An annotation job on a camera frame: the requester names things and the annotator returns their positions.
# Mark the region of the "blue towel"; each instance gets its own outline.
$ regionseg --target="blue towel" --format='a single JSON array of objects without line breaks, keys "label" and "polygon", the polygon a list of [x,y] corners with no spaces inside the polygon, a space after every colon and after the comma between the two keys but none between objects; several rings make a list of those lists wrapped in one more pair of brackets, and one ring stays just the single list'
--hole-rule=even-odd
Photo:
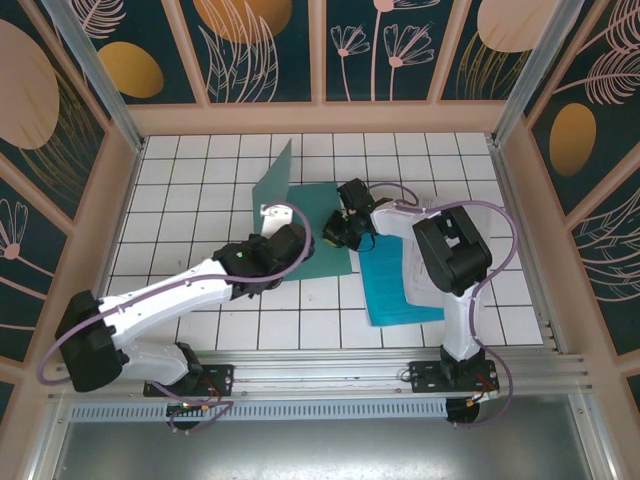
[{"label": "blue towel", "polygon": [[374,327],[444,320],[444,309],[410,305],[402,285],[402,239],[379,235],[371,251],[371,241],[363,239],[360,271],[367,301],[369,321]]}]

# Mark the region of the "dark teal wallpaper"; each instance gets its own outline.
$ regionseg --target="dark teal wallpaper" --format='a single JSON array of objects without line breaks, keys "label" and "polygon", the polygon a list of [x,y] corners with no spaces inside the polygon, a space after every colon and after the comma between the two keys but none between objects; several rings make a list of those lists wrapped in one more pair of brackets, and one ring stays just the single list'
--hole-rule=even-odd
[{"label": "dark teal wallpaper", "polygon": [[640,142],[639,32],[637,1],[612,0],[532,128],[565,213]]},{"label": "dark teal wallpaper", "polygon": [[555,59],[547,69],[547,72],[545,76],[542,78],[542,80],[540,81],[538,88],[536,88],[536,90],[533,92],[533,95],[531,95],[531,99],[529,100],[529,103],[524,109],[525,115],[528,116],[529,113],[531,113],[531,110],[533,109],[533,107],[535,107],[536,103],[538,102],[538,99],[540,98],[540,95],[542,94],[542,91],[547,86],[547,83],[548,83],[547,81],[549,80],[551,73],[554,72],[556,68],[558,68],[558,64],[562,60],[562,57],[564,57],[564,54],[566,53],[567,48],[569,48],[569,45],[571,45],[571,42],[576,36],[576,33],[578,33],[578,30],[580,30],[580,27],[582,26],[582,22],[584,22],[584,19],[589,13],[589,11],[591,10],[591,7],[593,6],[594,2],[595,0],[585,0],[584,4],[582,5],[582,9],[580,9],[580,14],[578,15],[578,18],[573,24],[573,27],[571,28],[571,30],[569,30],[569,33],[564,39],[562,46],[558,50],[558,53],[556,54]]},{"label": "dark teal wallpaper", "polygon": [[506,100],[554,0],[473,0],[442,100]]},{"label": "dark teal wallpaper", "polygon": [[328,0],[326,99],[426,100],[451,5]]},{"label": "dark teal wallpaper", "polygon": [[0,6],[0,153],[74,218],[104,131],[16,2]]},{"label": "dark teal wallpaper", "polygon": [[195,103],[160,0],[69,3],[125,103]]},{"label": "dark teal wallpaper", "polygon": [[307,0],[180,0],[212,103],[311,101]]},{"label": "dark teal wallpaper", "polygon": [[0,425],[2,425],[2,419],[4,418],[4,412],[7,411],[9,406],[9,400],[13,393],[13,384],[0,382]]},{"label": "dark teal wallpaper", "polygon": [[640,348],[640,170],[574,230],[618,355]]},{"label": "dark teal wallpaper", "polygon": [[66,240],[0,179],[0,356],[24,360]]}]

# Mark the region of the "cable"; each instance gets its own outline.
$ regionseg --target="cable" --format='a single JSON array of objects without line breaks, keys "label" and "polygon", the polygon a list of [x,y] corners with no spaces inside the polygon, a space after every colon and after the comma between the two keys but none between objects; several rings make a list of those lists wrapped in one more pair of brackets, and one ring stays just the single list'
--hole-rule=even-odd
[{"label": "cable", "polygon": [[407,192],[409,195],[411,195],[413,197],[413,203],[409,202],[408,200],[396,200],[396,202],[402,202],[406,205],[412,206],[412,207],[417,207],[420,204],[420,200],[418,200],[418,196],[414,193],[413,190],[411,190],[408,187],[405,187],[404,185],[400,184],[400,183],[396,183],[396,182],[380,182],[380,183],[374,183],[373,185],[371,185],[369,187],[369,190],[373,190],[374,188],[378,188],[378,187],[397,187],[400,190],[403,190],[404,192]]},{"label": "cable", "polygon": [[511,233],[513,234],[513,243],[511,245],[511,250],[509,251],[509,255],[507,255],[507,258],[498,266],[498,268],[496,268],[493,272],[489,273],[489,275],[487,275],[487,278],[485,278],[478,285],[476,285],[473,291],[471,292],[471,301],[469,303],[469,330],[471,331],[471,336],[473,337],[473,340],[476,342],[476,344],[480,348],[484,349],[485,352],[487,352],[489,355],[495,358],[497,362],[500,365],[502,365],[502,368],[504,368],[505,374],[507,375],[507,381],[509,385],[507,400],[504,406],[502,407],[502,410],[500,410],[496,415],[494,415],[488,420],[484,420],[478,423],[466,424],[469,428],[472,428],[472,427],[475,428],[475,427],[483,427],[486,425],[490,425],[495,421],[497,421],[500,417],[502,417],[502,415],[504,415],[504,413],[509,408],[509,405],[511,405],[511,401],[513,400],[513,375],[511,374],[511,370],[509,369],[507,362],[505,362],[504,359],[500,355],[498,355],[495,350],[493,350],[490,347],[487,347],[478,338],[478,333],[476,331],[476,324],[475,324],[475,306],[476,306],[476,300],[477,300],[478,294],[480,293],[480,290],[482,290],[482,288],[485,285],[487,285],[493,278],[495,278],[496,275],[498,275],[505,268],[507,268],[507,265],[509,265],[509,263],[511,263],[511,260],[513,260],[513,257],[515,257],[516,252],[518,251],[518,229],[516,227],[515,222],[511,218],[511,216],[505,210],[498,207],[497,205],[494,205],[493,203],[485,202],[483,200],[462,200],[459,202],[450,203],[448,205],[442,205],[437,208],[416,208],[416,207],[407,207],[403,205],[396,205],[396,208],[400,211],[404,211],[407,213],[422,213],[422,214],[429,215],[429,214],[440,213],[442,210],[446,210],[448,208],[464,207],[464,206],[486,207],[498,212],[507,220],[507,222],[509,222],[509,226],[511,227]]},{"label": "cable", "polygon": [[[60,378],[60,379],[56,379],[56,380],[48,380],[44,377],[44,369],[46,368],[47,362],[51,359],[51,357],[53,356],[53,354],[56,352],[56,350],[58,350],[60,348],[60,346],[62,344],[64,344],[64,342],[66,342],[67,340],[69,340],[71,337],[73,337],[76,333],[78,333],[79,331],[87,328],[90,325],[93,325],[96,322],[99,322],[100,320],[103,320],[105,317],[108,317],[110,315],[114,315],[116,313],[122,312],[124,310],[126,310],[127,308],[132,307],[133,305],[143,301],[143,300],[148,300],[150,298],[155,297],[156,295],[159,295],[161,293],[165,293],[165,292],[169,292],[171,290],[174,290],[178,287],[182,287],[182,286],[191,286],[195,283],[198,282],[202,282],[205,280],[226,280],[229,282],[238,282],[238,283],[263,283],[263,282],[272,282],[274,280],[279,280],[283,277],[285,277],[286,275],[288,275],[289,273],[291,273],[292,271],[294,271],[296,268],[298,268],[298,266],[307,258],[307,255],[309,254],[309,249],[311,247],[311,240],[312,240],[312,230],[311,230],[311,225],[309,224],[309,220],[307,219],[307,217],[304,215],[304,213],[302,213],[302,211],[296,207],[295,205],[292,205],[290,203],[287,202],[278,202],[278,203],[272,203],[267,205],[265,208],[270,208],[270,207],[274,207],[276,205],[283,205],[285,207],[289,207],[291,208],[302,220],[302,224],[304,225],[304,231],[305,231],[305,238],[304,238],[304,245],[302,247],[302,252],[300,252],[300,255],[298,256],[298,258],[296,258],[296,260],[289,265],[287,268],[285,268],[283,271],[279,272],[279,273],[275,273],[273,275],[267,275],[264,277],[239,277],[239,276],[235,276],[235,275],[222,275],[222,274],[208,274],[208,275],[197,275],[195,277],[192,277],[188,280],[179,280],[173,283],[170,283],[168,285],[164,285],[162,287],[158,287],[156,289],[150,290],[149,292],[143,293],[142,295],[139,295],[137,297],[134,297],[130,300],[127,300],[126,302],[114,307],[114,308],[110,308],[108,310],[105,310],[104,312],[100,312],[96,315],[93,315],[92,317],[89,317],[88,319],[80,322],[78,325],[74,326],[73,328],[69,329],[69,331],[67,331],[65,334],[63,334],[58,340],[56,340],[53,345],[51,345],[51,347],[49,348],[49,350],[47,351],[47,353],[45,353],[42,362],[40,362],[40,366],[38,367],[38,371],[36,372],[36,378],[38,379],[38,381],[42,384],[42,385],[46,385],[46,386],[56,386],[56,385],[62,385],[64,383],[67,383],[71,380],[70,377],[65,377],[65,378]],[[167,395],[168,397],[171,397],[175,400],[180,401],[181,403],[188,403],[188,404],[192,404],[192,405],[200,405],[200,406],[209,406],[209,408],[215,408],[217,406],[222,406],[222,405],[227,405],[227,408],[222,409],[220,412],[218,412],[213,418],[206,420],[205,422],[200,422],[196,427],[192,428],[191,430],[187,430],[185,433],[186,435],[188,435],[189,431],[197,431],[197,430],[201,430],[202,428],[204,428],[205,426],[208,426],[210,424],[212,424],[213,422],[215,422],[218,418],[220,418],[222,415],[224,415],[232,406],[233,406],[233,402],[232,401],[218,401],[215,402],[214,404],[209,404],[206,401],[202,402],[199,400],[191,400],[188,398],[183,398],[180,397],[178,395],[175,395],[174,393],[170,392],[167,388],[165,388],[163,385],[160,385],[157,382],[150,382],[154,387],[156,387],[158,390],[160,390],[162,393],[164,393],[165,395]],[[171,420],[170,424],[172,425],[172,428],[174,428],[174,431],[177,430],[175,429],[175,427],[173,426],[173,420]]]}]

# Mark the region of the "green cloth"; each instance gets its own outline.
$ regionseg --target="green cloth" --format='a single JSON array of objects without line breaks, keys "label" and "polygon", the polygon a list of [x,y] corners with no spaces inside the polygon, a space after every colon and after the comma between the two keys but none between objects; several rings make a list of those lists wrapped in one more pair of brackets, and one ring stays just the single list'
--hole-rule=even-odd
[{"label": "green cloth", "polygon": [[[341,208],[337,188],[338,184],[335,182],[295,185],[289,188],[287,202],[300,208],[309,219],[315,240],[315,253],[287,275],[285,280],[335,277],[351,273],[349,250],[346,247],[332,247],[322,239],[322,229],[327,220],[334,210]],[[293,221],[302,225],[302,220],[297,215],[293,216]]]},{"label": "green cloth", "polygon": [[[262,230],[260,206],[284,202],[300,208],[309,219],[315,253],[313,257],[300,265],[285,280],[304,280],[310,278],[334,277],[351,273],[351,260],[346,248],[335,248],[322,239],[322,229],[334,210],[340,210],[338,184],[335,182],[289,187],[291,172],[291,142],[287,144],[269,171],[253,187],[253,231]],[[302,224],[297,215],[293,221]]]}]

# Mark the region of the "grid floor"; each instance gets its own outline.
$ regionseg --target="grid floor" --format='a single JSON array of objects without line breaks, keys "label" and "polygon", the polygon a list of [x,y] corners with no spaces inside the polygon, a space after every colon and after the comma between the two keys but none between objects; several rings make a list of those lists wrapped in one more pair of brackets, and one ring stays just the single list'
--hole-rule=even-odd
[{"label": "grid floor", "polygon": [[[481,133],[295,134],[151,137],[136,182],[108,286],[109,295],[144,287],[210,257],[252,230],[251,189],[292,139],[292,184],[401,182],[418,194],[503,205]],[[397,198],[398,189],[377,195]],[[494,214],[494,265],[511,234]],[[351,275],[285,282],[166,322],[146,339],[195,350],[291,350],[438,346],[444,322],[374,328],[368,323],[358,259]],[[489,345],[541,344],[519,259],[493,281],[479,322]]]}]

